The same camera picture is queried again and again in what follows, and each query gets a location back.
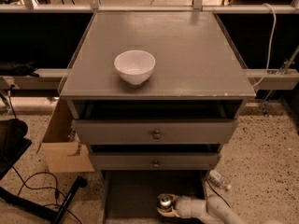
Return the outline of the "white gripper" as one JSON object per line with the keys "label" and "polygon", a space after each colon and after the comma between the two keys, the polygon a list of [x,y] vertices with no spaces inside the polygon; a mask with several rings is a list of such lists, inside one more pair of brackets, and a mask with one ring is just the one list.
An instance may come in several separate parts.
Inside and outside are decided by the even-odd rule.
{"label": "white gripper", "polygon": [[202,218],[206,214],[206,202],[189,196],[178,196],[171,193],[162,193],[157,199],[165,201],[174,201],[175,210],[157,208],[157,212],[163,217],[180,217],[180,218]]}

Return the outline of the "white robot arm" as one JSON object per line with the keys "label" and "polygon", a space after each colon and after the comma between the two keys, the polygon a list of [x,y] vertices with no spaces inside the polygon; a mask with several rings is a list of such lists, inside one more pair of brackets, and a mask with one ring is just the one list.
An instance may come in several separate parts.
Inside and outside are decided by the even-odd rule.
{"label": "white robot arm", "polygon": [[248,224],[217,195],[202,200],[184,195],[160,194],[157,197],[157,211],[163,217],[195,218],[203,224]]}

